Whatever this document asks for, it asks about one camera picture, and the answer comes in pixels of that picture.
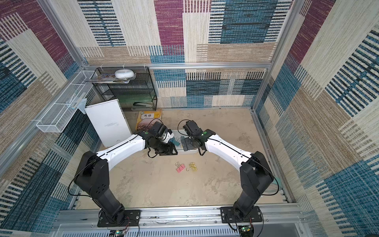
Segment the white plastic storage box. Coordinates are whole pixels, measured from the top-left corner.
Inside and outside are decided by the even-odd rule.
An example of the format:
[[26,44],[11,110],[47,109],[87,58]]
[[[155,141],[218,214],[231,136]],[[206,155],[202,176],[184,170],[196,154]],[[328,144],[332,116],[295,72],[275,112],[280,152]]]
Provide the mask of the white plastic storage box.
[[183,129],[173,129],[172,133],[174,134],[174,137],[171,138],[170,141],[175,145],[179,155],[189,155],[198,153],[198,149],[190,150],[187,148],[186,145],[185,149],[183,148],[182,141],[184,141],[184,139],[188,137],[187,135],[184,135],[185,131]]

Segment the pink binder clip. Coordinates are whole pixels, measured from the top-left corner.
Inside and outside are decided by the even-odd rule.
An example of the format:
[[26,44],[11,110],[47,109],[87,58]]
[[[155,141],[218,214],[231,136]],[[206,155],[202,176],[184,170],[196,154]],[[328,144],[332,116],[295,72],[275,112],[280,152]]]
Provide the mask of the pink binder clip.
[[176,166],[176,171],[177,171],[178,173],[181,173],[183,170],[186,169],[185,165],[184,165],[184,164],[181,164],[181,163],[179,163],[179,162],[176,162],[176,163],[175,163],[175,166]]

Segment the blue binder clip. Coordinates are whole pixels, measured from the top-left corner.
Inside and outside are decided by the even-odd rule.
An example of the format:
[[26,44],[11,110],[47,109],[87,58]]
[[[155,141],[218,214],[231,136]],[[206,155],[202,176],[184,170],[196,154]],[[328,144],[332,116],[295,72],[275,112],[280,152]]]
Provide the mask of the blue binder clip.
[[180,147],[180,142],[176,141],[175,139],[170,139],[170,142],[173,143],[176,147]]

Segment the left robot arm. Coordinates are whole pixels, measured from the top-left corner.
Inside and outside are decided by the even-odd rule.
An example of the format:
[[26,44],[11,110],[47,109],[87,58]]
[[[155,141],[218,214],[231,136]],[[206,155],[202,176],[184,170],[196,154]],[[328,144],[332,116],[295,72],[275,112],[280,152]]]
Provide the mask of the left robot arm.
[[172,138],[172,130],[157,121],[149,130],[139,130],[110,148],[82,156],[73,182],[100,208],[98,227],[129,227],[133,220],[110,190],[110,170],[145,149],[154,151],[155,156],[177,155]]

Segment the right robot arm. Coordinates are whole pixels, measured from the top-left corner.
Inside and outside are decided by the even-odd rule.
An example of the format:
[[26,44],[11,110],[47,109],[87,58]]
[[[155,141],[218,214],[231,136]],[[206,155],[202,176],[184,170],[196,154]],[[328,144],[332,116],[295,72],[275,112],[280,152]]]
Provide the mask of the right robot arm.
[[263,153],[251,153],[240,149],[224,139],[216,132],[202,130],[194,120],[185,120],[183,126],[194,148],[213,153],[236,168],[240,174],[242,192],[233,205],[232,216],[244,221],[251,216],[254,206],[267,188],[276,181]]

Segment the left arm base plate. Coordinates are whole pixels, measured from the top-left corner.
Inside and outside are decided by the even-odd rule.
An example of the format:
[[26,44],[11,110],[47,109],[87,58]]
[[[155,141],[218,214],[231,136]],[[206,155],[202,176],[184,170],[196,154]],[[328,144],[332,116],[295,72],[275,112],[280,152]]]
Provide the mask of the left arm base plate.
[[139,209],[125,209],[124,211],[120,211],[118,214],[114,216],[111,216],[110,214],[107,214],[105,211],[100,210],[97,227],[136,227],[139,224],[140,215],[141,210]]

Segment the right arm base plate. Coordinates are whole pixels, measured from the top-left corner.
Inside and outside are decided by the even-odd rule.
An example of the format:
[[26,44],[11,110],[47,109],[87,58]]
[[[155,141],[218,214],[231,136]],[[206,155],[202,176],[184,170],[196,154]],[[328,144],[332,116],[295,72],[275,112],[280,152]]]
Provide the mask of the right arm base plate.
[[241,210],[233,208],[232,206],[220,207],[220,214],[222,223],[254,223],[262,222],[262,212],[258,206],[253,206],[252,209],[247,211],[247,214],[244,214]]

